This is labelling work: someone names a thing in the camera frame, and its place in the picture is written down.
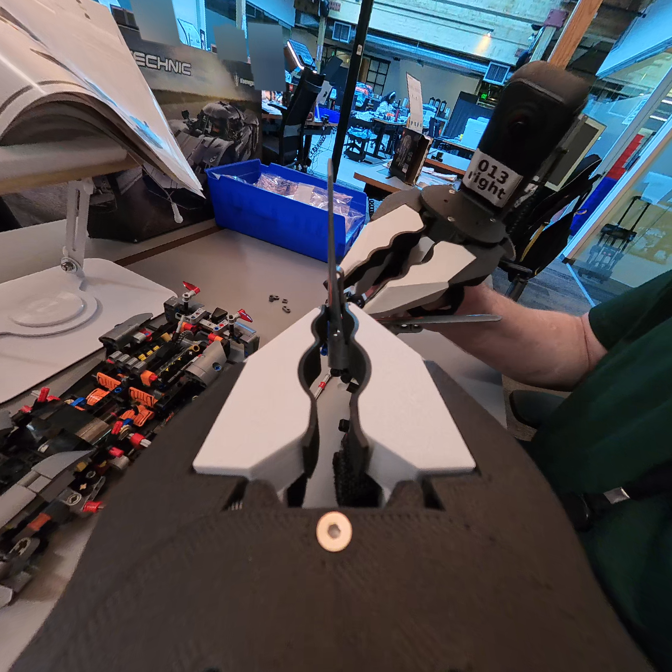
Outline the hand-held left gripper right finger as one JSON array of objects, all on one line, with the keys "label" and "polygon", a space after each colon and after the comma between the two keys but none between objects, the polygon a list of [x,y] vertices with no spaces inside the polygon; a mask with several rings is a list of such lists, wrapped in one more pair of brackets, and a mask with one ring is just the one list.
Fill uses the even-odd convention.
[{"label": "hand-held left gripper right finger", "polygon": [[357,306],[347,307],[347,505],[377,505],[401,482],[475,470],[427,362]]}]

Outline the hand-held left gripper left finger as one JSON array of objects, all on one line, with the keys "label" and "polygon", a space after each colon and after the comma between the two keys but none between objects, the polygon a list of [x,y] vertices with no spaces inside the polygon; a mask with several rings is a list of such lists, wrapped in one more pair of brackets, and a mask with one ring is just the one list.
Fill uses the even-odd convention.
[{"label": "hand-held left gripper left finger", "polygon": [[325,309],[315,308],[250,356],[193,461],[202,475],[265,481],[304,503],[319,457],[311,386],[322,371]]}]

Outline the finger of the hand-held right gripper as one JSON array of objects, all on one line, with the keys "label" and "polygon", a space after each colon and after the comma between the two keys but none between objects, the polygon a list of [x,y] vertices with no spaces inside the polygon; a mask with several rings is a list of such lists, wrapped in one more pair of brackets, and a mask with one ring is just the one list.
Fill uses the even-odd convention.
[{"label": "finger of the hand-held right gripper", "polygon": [[420,264],[434,246],[419,213],[402,205],[366,224],[341,262],[344,286],[377,286]]},{"label": "finger of the hand-held right gripper", "polygon": [[389,316],[425,305],[444,293],[449,281],[476,259],[465,247],[446,241],[434,244],[431,252],[429,259],[411,265],[406,274],[385,283],[367,300],[364,312]]}]

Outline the large lego car chassis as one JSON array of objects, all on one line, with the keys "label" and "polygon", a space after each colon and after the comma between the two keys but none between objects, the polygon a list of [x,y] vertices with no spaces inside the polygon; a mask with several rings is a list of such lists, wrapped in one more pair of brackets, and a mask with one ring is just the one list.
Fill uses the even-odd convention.
[{"label": "large lego car chassis", "polygon": [[104,504],[99,494],[180,410],[259,347],[243,309],[208,310],[200,290],[105,332],[105,357],[60,395],[41,388],[1,416],[1,607],[33,579],[55,531]]}]

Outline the dark lego set box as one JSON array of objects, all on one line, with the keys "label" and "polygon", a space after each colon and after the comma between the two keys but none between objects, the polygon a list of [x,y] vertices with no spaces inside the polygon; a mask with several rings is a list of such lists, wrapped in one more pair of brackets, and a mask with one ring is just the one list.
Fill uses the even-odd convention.
[{"label": "dark lego set box", "polygon": [[144,40],[132,12],[110,9],[204,192],[149,164],[94,178],[90,238],[139,243],[214,216],[206,169],[261,157],[261,92],[250,64],[203,50],[206,34],[193,23],[178,18],[180,46],[169,46]]}]

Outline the person's right hand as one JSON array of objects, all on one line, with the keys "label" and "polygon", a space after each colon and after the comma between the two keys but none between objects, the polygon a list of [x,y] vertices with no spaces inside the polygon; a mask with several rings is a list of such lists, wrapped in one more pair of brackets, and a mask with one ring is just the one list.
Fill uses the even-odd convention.
[{"label": "person's right hand", "polygon": [[501,318],[492,323],[429,324],[427,328],[500,373],[523,382],[526,368],[522,351],[532,334],[537,311],[505,298],[482,283],[464,287],[464,298],[456,314],[492,314]]}]

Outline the black office chair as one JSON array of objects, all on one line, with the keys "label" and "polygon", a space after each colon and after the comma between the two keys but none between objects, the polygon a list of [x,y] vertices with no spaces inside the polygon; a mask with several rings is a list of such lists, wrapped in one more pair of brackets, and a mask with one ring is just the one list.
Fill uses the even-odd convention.
[{"label": "black office chair", "polygon": [[542,272],[567,244],[573,217],[596,181],[592,173],[601,163],[596,154],[585,156],[558,191],[542,189],[544,198],[517,219],[509,230],[513,258],[500,261],[508,274],[506,296],[518,301],[529,281]]},{"label": "black office chair", "polygon": [[305,126],[308,115],[323,88],[324,76],[305,67],[292,94],[288,109],[283,114],[278,143],[278,160],[282,166],[304,163]]}]

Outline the clear plastic bag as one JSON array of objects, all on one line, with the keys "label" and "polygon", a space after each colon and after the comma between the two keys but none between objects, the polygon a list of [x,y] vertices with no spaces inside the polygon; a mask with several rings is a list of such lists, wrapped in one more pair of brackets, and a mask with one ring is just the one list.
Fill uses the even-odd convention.
[{"label": "clear plastic bag", "polygon": [[[324,211],[328,210],[329,194],[327,188],[287,180],[269,172],[263,172],[252,184],[258,189],[263,189]],[[364,209],[357,206],[354,196],[336,190],[334,190],[332,196],[334,214],[342,215],[348,220],[364,217]]]}]

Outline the blue parts bin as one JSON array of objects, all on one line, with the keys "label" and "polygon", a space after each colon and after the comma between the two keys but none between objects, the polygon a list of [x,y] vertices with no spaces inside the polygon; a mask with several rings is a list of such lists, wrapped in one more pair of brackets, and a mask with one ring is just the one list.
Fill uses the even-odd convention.
[{"label": "blue parts bin", "polygon": [[326,190],[325,180],[259,159],[212,167],[206,176],[218,227],[327,261],[327,211],[256,186],[265,176]]}]

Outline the black pole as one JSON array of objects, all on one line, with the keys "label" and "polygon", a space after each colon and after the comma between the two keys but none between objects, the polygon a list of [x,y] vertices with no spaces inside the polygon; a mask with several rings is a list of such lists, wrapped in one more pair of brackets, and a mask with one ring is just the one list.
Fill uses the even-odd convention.
[{"label": "black pole", "polygon": [[373,5],[374,1],[362,1],[359,9],[359,17],[353,41],[354,45],[351,51],[351,59],[340,109],[339,123],[337,126],[337,133],[332,150],[332,177],[334,181],[336,181],[338,178],[343,145],[348,130],[349,117],[351,115],[354,103],[355,90],[362,63],[362,57],[364,54],[365,39],[370,24]]}]

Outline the green sweater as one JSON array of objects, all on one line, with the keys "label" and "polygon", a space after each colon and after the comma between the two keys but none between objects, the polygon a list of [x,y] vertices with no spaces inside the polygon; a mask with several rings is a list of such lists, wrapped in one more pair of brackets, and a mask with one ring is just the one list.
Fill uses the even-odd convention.
[{"label": "green sweater", "polygon": [[[535,434],[558,496],[600,495],[671,461],[671,273],[601,303],[606,355]],[[602,589],[659,671],[671,670],[671,489],[609,505],[578,534]]]}]

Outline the white book stand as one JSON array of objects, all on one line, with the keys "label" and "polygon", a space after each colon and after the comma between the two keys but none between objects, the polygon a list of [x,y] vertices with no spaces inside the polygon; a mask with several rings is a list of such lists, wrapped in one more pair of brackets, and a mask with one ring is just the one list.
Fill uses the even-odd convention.
[{"label": "white book stand", "polygon": [[102,345],[125,319],[154,317],[175,293],[112,261],[86,258],[92,177],[130,159],[109,139],[1,147],[1,194],[68,184],[61,259],[1,283],[1,402],[35,389]]}]

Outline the open instruction booklet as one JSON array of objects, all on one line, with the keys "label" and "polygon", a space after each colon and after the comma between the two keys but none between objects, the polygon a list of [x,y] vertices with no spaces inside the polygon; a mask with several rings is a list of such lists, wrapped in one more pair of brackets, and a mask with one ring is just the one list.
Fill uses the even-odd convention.
[{"label": "open instruction booklet", "polygon": [[1,141],[97,134],[202,194],[108,8],[94,1],[2,1]]}]

